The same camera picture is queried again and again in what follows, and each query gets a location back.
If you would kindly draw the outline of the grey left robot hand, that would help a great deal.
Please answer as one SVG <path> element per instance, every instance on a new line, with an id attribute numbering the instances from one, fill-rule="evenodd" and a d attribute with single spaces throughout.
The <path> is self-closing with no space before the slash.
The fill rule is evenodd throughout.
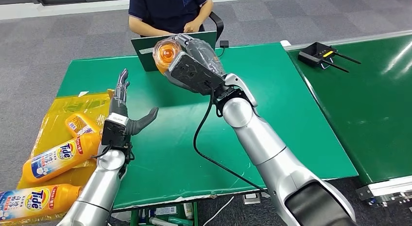
<path id="1" fill-rule="evenodd" d="M 130 82 L 127 81 L 128 69 L 124 69 L 118 78 L 113 97 L 111 98 L 108 120 L 123 131 L 124 135 L 134 136 L 140 133 L 146 126 L 151 124 L 158 114 L 158 107 L 153 107 L 150 112 L 139 120 L 133 120 L 128 117 L 126 105 L 127 88 Z"/>

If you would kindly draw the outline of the person's left hand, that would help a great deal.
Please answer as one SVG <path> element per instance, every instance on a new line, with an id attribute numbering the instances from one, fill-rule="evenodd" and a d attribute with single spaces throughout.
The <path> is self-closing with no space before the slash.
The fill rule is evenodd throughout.
<path id="1" fill-rule="evenodd" d="M 195 19 L 185 24 L 183 33 L 195 33 L 200 31 L 200 27 L 202 25 L 202 21 L 199 19 Z"/>

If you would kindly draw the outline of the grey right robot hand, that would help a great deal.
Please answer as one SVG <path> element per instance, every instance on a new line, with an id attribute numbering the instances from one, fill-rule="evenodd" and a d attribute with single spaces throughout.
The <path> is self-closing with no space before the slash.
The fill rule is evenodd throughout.
<path id="1" fill-rule="evenodd" d="M 172 36 L 183 50 L 197 62 L 206 67 L 209 71 L 224 76 L 223 65 L 216 55 L 214 49 L 204 40 L 193 38 L 187 34 L 177 34 Z"/>

